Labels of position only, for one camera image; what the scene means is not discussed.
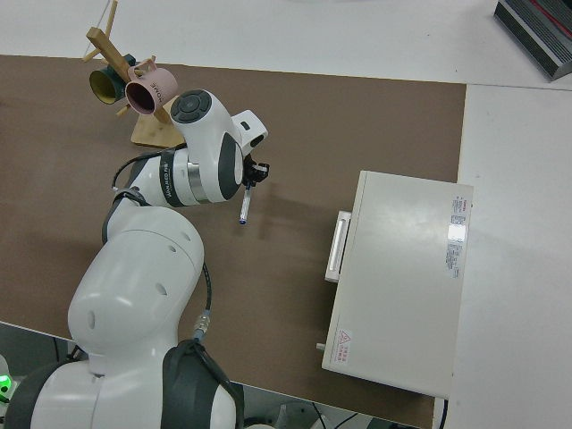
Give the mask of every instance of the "mug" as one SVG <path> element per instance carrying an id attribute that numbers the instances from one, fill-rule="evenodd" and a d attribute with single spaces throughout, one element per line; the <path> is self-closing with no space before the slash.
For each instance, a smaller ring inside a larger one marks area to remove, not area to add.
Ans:
<path id="1" fill-rule="evenodd" d="M 135 65 L 136 61 L 132 55 L 127 54 L 123 58 L 130 66 Z M 125 85 L 126 83 L 111 65 L 101 70 L 94 70 L 89 75 L 91 90 L 101 102 L 107 105 L 112 105 L 125 97 Z"/>
<path id="2" fill-rule="evenodd" d="M 147 65 L 147 72 L 137 76 L 135 69 L 143 65 Z M 140 114 L 153 114 L 177 95 L 177 80 L 170 71 L 158 68 L 151 59 L 131 66 L 128 74 L 131 81 L 125 87 L 125 95 L 131 107 Z"/>

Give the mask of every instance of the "pink mug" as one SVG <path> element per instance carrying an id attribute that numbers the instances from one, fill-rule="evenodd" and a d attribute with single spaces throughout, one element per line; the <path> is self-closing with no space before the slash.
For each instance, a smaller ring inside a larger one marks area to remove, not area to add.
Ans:
<path id="1" fill-rule="evenodd" d="M 135 69 L 147 64 L 142 76 Z M 177 95 L 177 80 L 166 69 L 157 68 L 152 59 L 129 68 L 130 82 L 125 87 L 125 96 L 133 109 L 140 114 L 153 114 L 158 108 Z"/>

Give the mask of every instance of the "table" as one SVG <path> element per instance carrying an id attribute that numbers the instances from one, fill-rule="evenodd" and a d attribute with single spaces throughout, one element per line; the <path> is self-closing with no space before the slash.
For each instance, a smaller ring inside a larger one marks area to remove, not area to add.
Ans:
<path id="1" fill-rule="evenodd" d="M 449 427 L 572 417 L 571 102 L 570 91 L 467 90 L 458 180 L 475 206 Z"/>
<path id="2" fill-rule="evenodd" d="M 11 184 L 0 199 L 0 319 L 68 337 L 67 307 L 101 246 L 107 187 L 141 151 L 128 142 L 136 118 L 116 119 L 90 94 L 88 73 L 99 63 L 1 61 L 10 72 L 0 127 L 12 167 L 0 172 Z M 259 114 L 270 131 L 253 155 L 271 172 L 253 193 L 249 226 L 238 224 L 240 198 L 181 210 L 202 236 L 213 275 L 210 353 L 240 383 L 430 425 L 432 398 L 324 371 L 315 345 L 325 342 L 335 293 L 324 271 L 336 216 L 351 208 L 359 171 L 455 181 L 465 87 L 169 70 L 181 88 L 208 88 L 233 114 Z M 181 337 L 191 334 L 204 295 L 198 287 Z"/>

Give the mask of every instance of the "white device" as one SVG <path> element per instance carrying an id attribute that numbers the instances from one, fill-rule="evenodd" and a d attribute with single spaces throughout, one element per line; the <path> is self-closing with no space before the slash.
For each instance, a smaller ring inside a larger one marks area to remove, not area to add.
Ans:
<path id="1" fill-rule="evenodd" d="M 231 117 L 204 90 L 178 97 L 171 116 L 186 145 L 136 159 L 71 301 L 70 333 L 88 360 L 29 375 L 5 429 L 241 428 L 239 400 L 199 343 L 209 309 L 196 339 L 177 346 L 204 248 L 194 226 L 167 207 L 225 201 L 245 177 L 265 178 L 267 167 L 248 154 L 267 131 L 250 111 Z"/>
<path id="2" fill-rule="evenodd" d="M 323 368 L 449 398 L 472 196 L 360 174 Z"/>

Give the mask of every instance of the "sticker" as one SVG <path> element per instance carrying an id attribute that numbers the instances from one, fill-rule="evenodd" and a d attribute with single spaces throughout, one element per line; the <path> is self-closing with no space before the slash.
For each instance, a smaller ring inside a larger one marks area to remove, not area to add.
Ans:
<path id="1" fill-rule="evenodd" d="M 333 363 L 347 365 L 349 359 L 349 346 L 353 333 L 347 329 L 339 329 L 336 334 L 336 347 L 333 351 Z"/>
<path id="2" fill-rule="evenodd" d="M 447 273 L 453 279 L 458 279 L 462 273 L 463 246 L 467 239 L 467 210 L 469 207 L 470 202 L 463 197 L 456 197 L 451 203 L 445 265 L 447 266 Z"/>

